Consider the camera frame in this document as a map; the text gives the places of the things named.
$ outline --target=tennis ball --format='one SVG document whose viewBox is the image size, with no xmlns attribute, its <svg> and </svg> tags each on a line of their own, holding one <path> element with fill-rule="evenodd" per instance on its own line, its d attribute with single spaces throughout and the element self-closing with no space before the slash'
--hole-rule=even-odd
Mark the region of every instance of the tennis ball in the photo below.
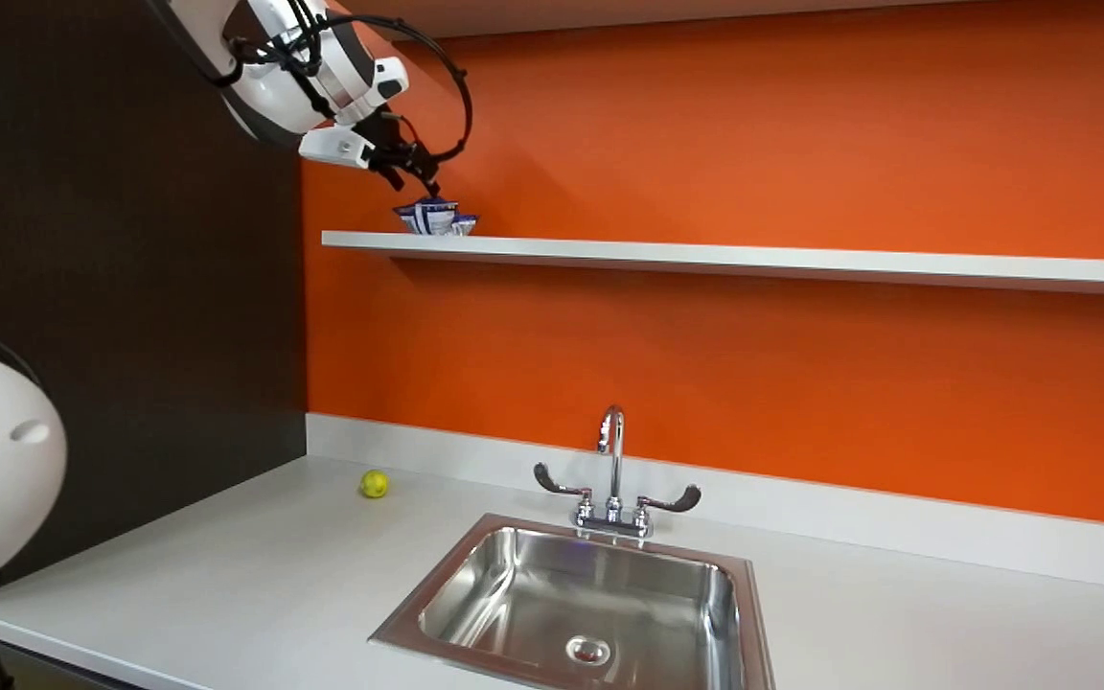
<svg viewBox="0 0 1104 690">
<path fill-rule="evenodd" d="M 389 474 L 380 466 L 361 473 L 357 494 L 364 497 L 385 497 L 389 494 Z"/>
</svg>

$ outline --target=orange wall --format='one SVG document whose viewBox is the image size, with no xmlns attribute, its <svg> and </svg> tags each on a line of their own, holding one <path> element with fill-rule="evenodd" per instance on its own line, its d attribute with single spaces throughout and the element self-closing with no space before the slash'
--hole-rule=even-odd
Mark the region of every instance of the orange wall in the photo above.
<svg viewBox="0 0 1104 690">
<path fill-rule="evenodd" d="M 480 235 L 1104 258 L 1104 2 L 451 42 Z M 399 110 L 457 132 L 451 93 Z M 1104 295 L 385 262 L 301 170 L 310 410 L 1104 523 Z"/>
</svg>

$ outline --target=sink drain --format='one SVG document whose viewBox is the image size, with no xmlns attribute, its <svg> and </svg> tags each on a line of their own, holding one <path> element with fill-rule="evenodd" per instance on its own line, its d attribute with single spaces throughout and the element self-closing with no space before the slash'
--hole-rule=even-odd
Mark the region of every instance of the sink drain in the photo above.
<svg viewBox="0 0 1104 690">
<path fill-rule="evenodd" d="M 562 657 L 580 666 L 606 666 L 612 659 L 612 646 L 599 635 L 569 635 L 562 644 Z"/>
</svg>

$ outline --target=stainless steel sink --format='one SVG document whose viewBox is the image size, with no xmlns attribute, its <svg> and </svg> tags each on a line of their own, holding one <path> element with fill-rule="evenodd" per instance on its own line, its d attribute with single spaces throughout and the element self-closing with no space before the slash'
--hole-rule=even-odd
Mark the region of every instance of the stainless steel sink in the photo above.
<svg viewBox="0 0 1104 690">
<path fill-rule="evenodd" d="M 534 686 L 773 686 L 748 558 L 498 512 L 373 639 Z"/>
</svg>

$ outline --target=countertop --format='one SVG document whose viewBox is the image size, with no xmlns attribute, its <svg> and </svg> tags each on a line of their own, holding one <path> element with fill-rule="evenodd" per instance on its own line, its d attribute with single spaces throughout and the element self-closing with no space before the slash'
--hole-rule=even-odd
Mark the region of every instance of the countertop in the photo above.
<svg viewBox="0 0 1104 690">
<path fill-rule="evenodd" d="M 0 594 L 0 639 L 135 686 L 508 686 L 369 639 L 480 512 L 568 497 L 301 457 Z M 1104 690 L 1104 585 L 693 512 L 664 544 L 756 567 L 779 690 Z"/>
</svg>

